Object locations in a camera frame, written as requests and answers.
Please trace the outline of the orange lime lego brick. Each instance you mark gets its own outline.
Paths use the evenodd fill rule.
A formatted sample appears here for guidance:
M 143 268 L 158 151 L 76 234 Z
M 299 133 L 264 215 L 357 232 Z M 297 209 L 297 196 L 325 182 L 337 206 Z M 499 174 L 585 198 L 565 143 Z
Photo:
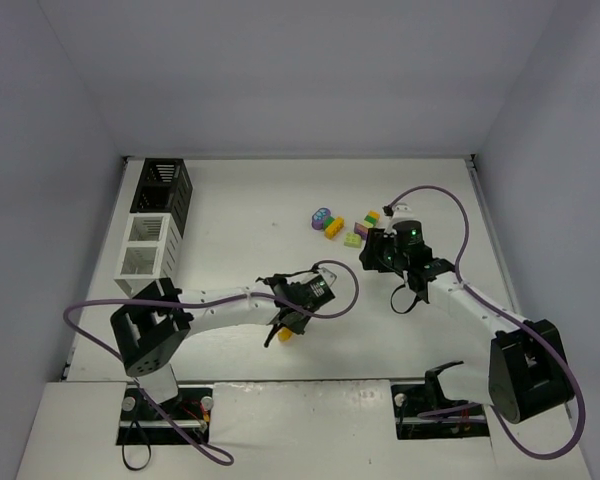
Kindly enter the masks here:
M 277 332 L 277 339 L 281 343 L 287 342 L 292 336 L 293 332 L 286 327 Z

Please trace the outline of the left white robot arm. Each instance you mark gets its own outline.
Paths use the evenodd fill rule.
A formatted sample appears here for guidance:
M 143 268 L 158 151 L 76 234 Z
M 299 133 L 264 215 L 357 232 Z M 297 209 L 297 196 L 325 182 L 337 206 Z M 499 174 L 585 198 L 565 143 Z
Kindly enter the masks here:
M 110 317 L 125 373 L 141 378 L 169 370 L 186 338 L 210 330 L 267 326 L 265 345 L 284 329 L 301 335 L 311 315 L 335 298 L 336 279 L 324 267 L 305 271 L 296 281 L 275 274 L 251 286 L 224 290 L 184 291 L 168 277 L 157 279 L 132 299 L 163 301 L 166 307 L 126 304 Z

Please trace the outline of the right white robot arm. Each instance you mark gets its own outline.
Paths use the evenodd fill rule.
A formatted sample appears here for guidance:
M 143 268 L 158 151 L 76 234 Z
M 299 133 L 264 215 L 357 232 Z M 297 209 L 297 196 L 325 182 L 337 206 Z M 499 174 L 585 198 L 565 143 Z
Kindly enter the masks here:
M 426 371 L 435 408 L 479 403 L 517 424 L 574 398 L 561 367 L 566 355 L 557 327 L 481 304 L 458 280 L 455 266 L 425 244 L 419 221 L 401 221 L 390 231 L 369 229 L 360 260 L 365 270 L 401 275 L 416 302 L 447 315 L 483 349 L 478 362 L 453 360 Z

